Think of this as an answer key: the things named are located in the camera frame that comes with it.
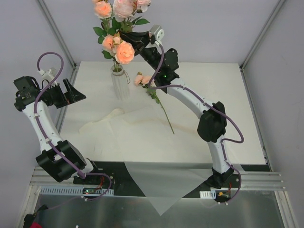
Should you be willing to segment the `pink rose stem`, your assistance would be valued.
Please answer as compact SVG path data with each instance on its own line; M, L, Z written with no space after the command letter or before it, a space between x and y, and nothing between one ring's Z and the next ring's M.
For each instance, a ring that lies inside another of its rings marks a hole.
M146 12L151 0L115 0L113 2L114 19L121 32L132 32L135 26L149 24L147 19L137 14Z
M94 0L94 14L100 19L101 26L93 27L99 37L98 43L113 44L115 29L112 27L112 5L108 0Z
M152 76L144 76L141 72L137 72L136 77L134 79L134 85L141 86L142 88L144 88L146 90L146 94L152 100L154 100L157 104L160 105L160 107L162 108L162 110L165 114L165 117L167 119L167 122L169 124L169 127L170 127L172 133L175 134L172 124L167 115L167 112L166 112L163 104L161 103L159 97L157 96L156 90L154 89L156 87L156 85L154 83L154 80L152 79Z
M102 54L105 59L113 60L114 72L122 71L121 65L127 65L134 59L134 48L130 43L122 40L118 34L107 35L102 42L102 46Z

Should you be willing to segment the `cream ribbon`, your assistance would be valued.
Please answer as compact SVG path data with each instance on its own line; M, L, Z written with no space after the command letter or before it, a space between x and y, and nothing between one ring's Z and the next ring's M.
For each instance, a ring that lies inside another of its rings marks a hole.
M78 130L78 138L97 140L113 135L116 138L140 139L172 138L178 136L179 130L186 130L177 124L170 128L157 110L148 106L130 112L116 108L97 121L84 124Z

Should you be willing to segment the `pink rose stem top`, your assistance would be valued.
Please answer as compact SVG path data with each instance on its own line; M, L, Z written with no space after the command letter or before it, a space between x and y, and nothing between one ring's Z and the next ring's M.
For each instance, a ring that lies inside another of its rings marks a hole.
M112 5L108 0L94 0L94 14L100 19L101 26L93 27L99 37L98 43L113 44L115 29L112 27Z

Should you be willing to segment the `white wrapping paper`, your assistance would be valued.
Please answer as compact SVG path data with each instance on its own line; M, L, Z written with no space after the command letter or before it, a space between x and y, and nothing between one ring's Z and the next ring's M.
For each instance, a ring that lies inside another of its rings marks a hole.
M221 142L220 146L227 159L227 164L232 168ZM200 150L198 146L186 143L180 135L172 138L131 140L116 138L111 134L96 140L95 153L98 160L107 162L199 163L211 164L212 167L208 144L203 142L202 147ZM147 199L160 215L180 200Z

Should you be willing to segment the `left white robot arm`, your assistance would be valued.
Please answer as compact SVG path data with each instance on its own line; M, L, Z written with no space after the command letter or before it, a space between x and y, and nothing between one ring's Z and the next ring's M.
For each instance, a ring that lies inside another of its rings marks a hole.
M44 171L57 182L78 175L89 184L95 185L100 181L100 172L92 161L85 159L74 145L60 136L50 117L50 106L62 108L86 98L67 79L63 82L67 89L65 93L60 85L41 90L35 78L20 77L14 80L18 90L14 105L26 115L36 132L41 150L36 161Z

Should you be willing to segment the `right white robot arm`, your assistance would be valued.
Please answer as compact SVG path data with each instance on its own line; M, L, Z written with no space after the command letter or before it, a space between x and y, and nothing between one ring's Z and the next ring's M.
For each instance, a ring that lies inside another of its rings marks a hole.
M153 69L154 74L144 88L149 95L156 95L158 89L186 105L199 119L198 135L209 147L212 157L212 175L204 182L209 187L220 189L231 181L233 169L220 146L226 133L226 113L221 102L207 104L204 99L191 92L180 76L178 52L174 48L158 51L161 48L160 36L150 32L121 32L122 40L130 43L135 55L140 55Z

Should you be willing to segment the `white ribbed ceramic vase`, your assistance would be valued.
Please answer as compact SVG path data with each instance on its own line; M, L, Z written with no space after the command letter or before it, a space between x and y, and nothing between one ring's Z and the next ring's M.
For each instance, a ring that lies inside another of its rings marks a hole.
M130 95L130 78L122 65L113 65L111 67L111 79L116 97L122 101L128 99Z

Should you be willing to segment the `red black object corner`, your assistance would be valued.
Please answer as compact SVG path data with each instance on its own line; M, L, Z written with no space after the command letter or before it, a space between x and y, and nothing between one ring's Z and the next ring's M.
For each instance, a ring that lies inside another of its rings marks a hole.
M23 228L42 228L40 224L35 222L35 219L39 212L47 210L48 206L46 204L42 205L33 214L27 214L24 218Z

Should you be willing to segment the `left aluminium frame post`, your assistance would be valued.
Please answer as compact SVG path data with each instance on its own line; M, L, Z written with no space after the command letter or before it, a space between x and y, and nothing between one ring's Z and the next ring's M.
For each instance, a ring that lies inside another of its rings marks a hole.
M55 37L55 40L57 41L57 43L59 44L59 47L61 48L61 50L63 51L64 56L66 57L66 59L68 60L68 63L70 64L70 66L75 69L77 67L77 63L74 61L63 37L61 32L59 31L57 24L55 22L55 20L53 19L50 10L48 9L47 4L45 3L44 0L35 0L35 2L37 3L39 9L42 12L42 15L44 16L48 26L50 27L53 36Z

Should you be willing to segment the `aluminium frame post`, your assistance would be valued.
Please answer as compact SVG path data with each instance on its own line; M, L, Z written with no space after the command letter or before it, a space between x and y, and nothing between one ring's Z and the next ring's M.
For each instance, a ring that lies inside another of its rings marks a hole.
M66 57L66 59L68 60L68 63L70 64L70 66L75 69L77 67L77 63L74 61L63 37L61 32L59 31L57 24L55 22L55 20L53 19L50 10L48 9L47 4L45 3L44 0L35 0L35 2L37 3L39 9L42 12L42 15L44 16L48 26L50 27L53 36L55 37L55 40L57 41L57 43L59 44L59 47L61 48L61 50L63 51L64 56Z
M274 23L276 17L278 16L279 12L282 10L282 7L285 5L286 0L278 0L275 7L271 11L270 15L268 16L266 22L264 23L262 29L260 30L258 36L256 37L252 47L250 48L249 52L247 53L244 61L239 66L240 71L243 72L246 66L248 65L249 61L251 60L254 53L257 51L259 45L263 41L265 35L269 31L270 27Z

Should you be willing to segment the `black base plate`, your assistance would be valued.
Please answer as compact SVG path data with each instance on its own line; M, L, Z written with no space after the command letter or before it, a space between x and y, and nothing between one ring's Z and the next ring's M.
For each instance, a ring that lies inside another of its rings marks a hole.
M268 165L234 164L224 174L211 164L94 161L93 170L76 185L109 188L115 196L148 197L151 200L199 198L203 191L223 192L225 202L240 190L268 190L272 172Z

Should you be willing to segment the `right aluminium frame post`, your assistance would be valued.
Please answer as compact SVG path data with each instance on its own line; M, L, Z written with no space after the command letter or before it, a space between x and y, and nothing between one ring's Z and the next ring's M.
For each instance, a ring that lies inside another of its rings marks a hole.
M275 7L271 11L270 15L268 16L266 22L264 23L262 29L260 30L258 36L256 37L252 47L250 48L249 52L247 53L244 61L239 66L240 71L243 72L246 66L248 65L249 61L251 60L254 53L257 51L259 45L263 41L265 35L269 31L270 27L274 23L276 17L278 16L279 12L282 10L282 7L285 5L286 0L278 0Z

